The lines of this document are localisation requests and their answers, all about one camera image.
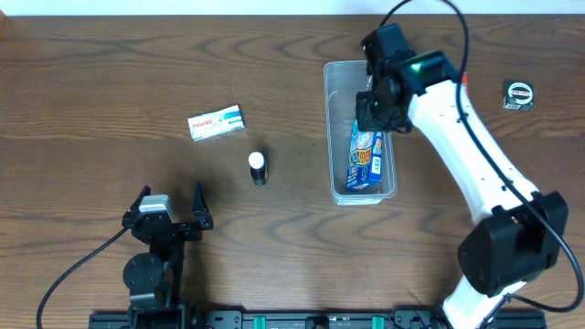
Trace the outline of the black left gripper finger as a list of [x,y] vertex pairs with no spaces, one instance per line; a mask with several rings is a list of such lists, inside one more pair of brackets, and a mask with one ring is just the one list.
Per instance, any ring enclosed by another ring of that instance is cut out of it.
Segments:
[[210,210],[208,209],[207,202],[203,196],[202,185],[200,182],[196,183],[190,213],[197,222],[210,221]]
[[146,196],[151,195],[151,188],[149,186],[144,186],[142,191],[140,192],[139,196],[133,201],[131,206],[128,209],[129,214],[136,214],[139,212],[139,207]]

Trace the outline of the blue Kool Fever box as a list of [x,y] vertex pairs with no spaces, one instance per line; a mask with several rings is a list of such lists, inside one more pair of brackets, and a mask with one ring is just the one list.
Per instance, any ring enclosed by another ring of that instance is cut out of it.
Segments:
[[383,132],[361,132],[354,120],[349,146],[346,188],[359,191],[381,182]]

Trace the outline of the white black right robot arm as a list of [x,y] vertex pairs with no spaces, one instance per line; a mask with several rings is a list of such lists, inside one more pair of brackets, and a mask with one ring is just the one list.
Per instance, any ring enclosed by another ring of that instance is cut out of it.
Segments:
[[474,228],[457,250],[463,276],[441,308],[450,327],[479,328],[557,263],[567,203],[558,192],[541,194],[509,161],[441,51],[416,54],[397,24],[372,31],[361,47],[372,87],[356,95],[358,129],[418,128],[470,209]]

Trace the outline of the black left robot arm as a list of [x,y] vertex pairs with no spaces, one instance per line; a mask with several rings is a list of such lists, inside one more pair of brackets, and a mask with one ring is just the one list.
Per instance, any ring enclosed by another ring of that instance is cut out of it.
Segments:
[[122,217],[122,226],[149,247],[126,263],[122,278],[129,289],[131,329],[203,328],[204,321],[193,306],[179,300],[185,260],[185,244],[200,241],[202,232],[213,228],[213,218],[196,184],[190,222],[175,222],[167,195],[153,195],[145,186]]

